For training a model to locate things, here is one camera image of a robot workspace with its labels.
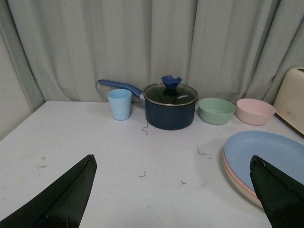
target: blue plate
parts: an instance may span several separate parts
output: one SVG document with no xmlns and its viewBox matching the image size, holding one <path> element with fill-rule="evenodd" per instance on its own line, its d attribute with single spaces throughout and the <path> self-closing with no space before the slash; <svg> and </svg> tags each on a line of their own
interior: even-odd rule
<svg viewBox="0 0 304 228">
<path fill-rule="evenodd" d="M 240 132 L 227 140 L 224 153 L 230 169 L 252 191 L 250 160 L 255 154 L 304 184 L 304 145 L 292 139 L 268 132 Z"/>
</svg>

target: pot lid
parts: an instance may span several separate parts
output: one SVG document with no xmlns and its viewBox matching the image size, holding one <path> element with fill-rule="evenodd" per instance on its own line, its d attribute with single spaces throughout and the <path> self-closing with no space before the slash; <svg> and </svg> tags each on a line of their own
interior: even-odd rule
<svg viewBox="0 0 304 228">
<path fill-rule="evenodd" d="M 157 83 L 145 88 L 145 99 L 164 106 L 183 106 L 196 102 L 197 92 L 190 86 L 180 84 L 181 78 L 164 76 L 163 83 Z"/>
</svg>

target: blue lid knob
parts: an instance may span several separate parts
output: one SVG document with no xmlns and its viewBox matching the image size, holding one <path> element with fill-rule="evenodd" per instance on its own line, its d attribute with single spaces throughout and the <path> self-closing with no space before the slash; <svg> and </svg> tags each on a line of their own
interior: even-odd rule
<svg viewBox="0 0 304 228">
<path fill-rule="evenodd" d="M 161 79 L 162 82 L 165 84 L 166 88 L 171 90 L 175 89 L 179 85 L 179 83 L 181 83 L 180 77 L 174 78 L 171 75 L 164 76 Z"/>
</svg>

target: pink bowl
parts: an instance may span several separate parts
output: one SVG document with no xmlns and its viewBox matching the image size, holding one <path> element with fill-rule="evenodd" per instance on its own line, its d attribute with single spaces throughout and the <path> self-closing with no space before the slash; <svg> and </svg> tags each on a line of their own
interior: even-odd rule
<svg viewBox="0 0 304 228">
<path fill-rule="evenodd" d="M 240 99 L 237 101 L 237 117 L 247 124 L 264 125 L 275 113 L 276 109 L 264 101 L 256 99 Z"/>
</svg>

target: green bowl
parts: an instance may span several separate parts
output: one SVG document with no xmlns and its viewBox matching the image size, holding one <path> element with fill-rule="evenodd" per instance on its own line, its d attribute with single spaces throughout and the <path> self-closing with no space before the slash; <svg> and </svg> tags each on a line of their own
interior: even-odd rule
<svg viewBox="0 0 304 228">
<path fill-rule="evenodd" d="M 199 116 L 209 124 L 226 124 L 235 110 L 235 106 L 224 99 L 210 97 L 199 101 Z"/>
</svg>

